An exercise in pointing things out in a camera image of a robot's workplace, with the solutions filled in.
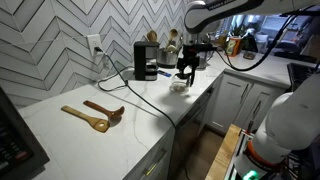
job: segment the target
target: cabinet handle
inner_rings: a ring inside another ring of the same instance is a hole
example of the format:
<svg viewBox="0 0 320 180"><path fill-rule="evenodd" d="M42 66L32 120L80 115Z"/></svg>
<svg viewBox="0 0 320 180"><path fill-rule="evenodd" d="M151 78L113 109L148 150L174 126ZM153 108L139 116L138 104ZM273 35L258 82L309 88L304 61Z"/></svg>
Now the cabinet handle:
<svg viewBox="0 0 320 180"><path fill-rule="evenodd" d="M259 112L259 110L260 110L260 105L261 105L261 100L259 101L256 109L253 111L253 118L255 118L256 115L257 115L257 113Z"/></svg>
<svg viewBox="0 0 320 180"><path fill-rule="evenodd" d="M242 99L243 99L244 95L246 94L246 92L247 92L247 90L248 90L248 86L249 86L249 84L246 85L246 88L244 89L244 91L243 91L243 93L242 93L242 95L241 95L241 101L240 101L240 103L242 102Z"/></svg>
<svg viewBox="0 0 320 180"><path fill-rule="evenodd" d="M161 149L161 155L159 156L159 158L157 159L157 161L155 163L153 163L148 169L145 169L143 174L145 176L149 176L154 169L156 169L156 167L158 166L158 164L160 163L160 161L163 159L164 155L166 155L167 151L164 149Z"/></svg>

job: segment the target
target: floor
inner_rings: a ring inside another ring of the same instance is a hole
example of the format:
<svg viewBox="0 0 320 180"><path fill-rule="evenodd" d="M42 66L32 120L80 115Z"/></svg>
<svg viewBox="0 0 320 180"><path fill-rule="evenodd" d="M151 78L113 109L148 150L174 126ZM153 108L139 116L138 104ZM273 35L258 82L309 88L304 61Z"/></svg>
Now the floor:
<svg viewBox="0 0 320 180"><path fill-rule="evenodd" d="M205 127L200 134L192 154L187 160L187 172L190 180L203 180L206 178L211 164L219 151L223 137ZM178 172L177 180L187 180L184 169Z"/></svg>

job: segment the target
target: black device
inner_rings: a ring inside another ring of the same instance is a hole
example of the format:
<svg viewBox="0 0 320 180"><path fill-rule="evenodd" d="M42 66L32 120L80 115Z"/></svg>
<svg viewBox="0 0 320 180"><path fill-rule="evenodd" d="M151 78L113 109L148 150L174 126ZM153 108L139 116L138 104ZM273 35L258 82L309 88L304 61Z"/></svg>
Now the black device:
<svg viewBox="0 0 320 180"><path fill-rule="evenodd" d="M0 179L29 179L49 158L0 87Z"/></svg>
<svg viewBox="0 0 320 180"><path fill-rule="evenodd" d="M177 73L176 76L180 79L187 79L187 85L190 85L191 87L194 81L196 69L200 62L200 57L197 56L197 54L199 52L215 50L217 50L217 47L212 46L210 43L183 45L183 58L178 58L177 69L179 69L179 73ZM191 73L185 74L184 69L189 65L191 66Z"/></svg>
<svg viewBox="0 0 320 180"><path fill-rule="evenodd" d="M157 80L157 66L148 64L148 60L157 58L159 46L158 42L137 41L134 43L134 74L136 80Z"/></svg>

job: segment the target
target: wooden utensil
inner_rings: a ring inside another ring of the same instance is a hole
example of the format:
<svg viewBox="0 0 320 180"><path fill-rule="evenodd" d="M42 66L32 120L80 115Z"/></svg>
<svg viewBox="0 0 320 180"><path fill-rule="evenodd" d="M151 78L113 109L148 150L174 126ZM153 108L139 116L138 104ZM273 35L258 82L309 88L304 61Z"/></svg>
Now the wooden utensil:
<svg viewBox="0 0 320 180"><path fill-rule="evenodd" d="M151 30L147 33L147 38L150 42L157 42L157 33Z"/></svg>
<svg viewBox="0 0 320 180"><path fill-rule="evenodd" d="M178 36L178 31L176 29L171 29L169 32L169 40L168 40L166 48L168 48L170 46L172 39L177 36Z"/></svg>
<svg viewBox="0 0 320 180"><path fill-rule="evenodd" d="M124 113L124 107L122 106L120 109L116 111L109 111L101 106L99 106L96 103L93 103L91 101L85 101L83 102L84 105L91 107L92 109L95 109L97 111L102 112L103 114L107 115L109 120L120 120L122 114Z"/></svg>
<svg viewBox="0 0 320 180"><path fill-rule="evenodd" d="M61 108L61 110L67 112L67 113L70 113L74 116L77 116L81 119L84 119L86 120L93 129L99 131L99 132L106 132L109 127L110 127L110 123L109 121L105 120L105 119L99 119L99 118L95 118L95 117L91 117L91 116L88 116L86 114L83 114L82 112L80 111L77 111L69 106L63 106Z"/></svg>

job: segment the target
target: electrical outlet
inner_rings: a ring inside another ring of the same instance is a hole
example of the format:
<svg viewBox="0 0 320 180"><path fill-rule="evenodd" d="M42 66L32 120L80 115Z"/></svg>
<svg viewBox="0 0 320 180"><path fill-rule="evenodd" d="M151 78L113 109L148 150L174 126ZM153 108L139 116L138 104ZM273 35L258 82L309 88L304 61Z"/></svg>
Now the electrical outlet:
<svg viewBox="0 0 320 180"><path fill-rule="evenodd" d="M88 39L91 56L102 55L103 54L102 52L97 52L94 50L95 47L100 47L102 49L100 35L99 34L88 35L87 39Z"/></svg>

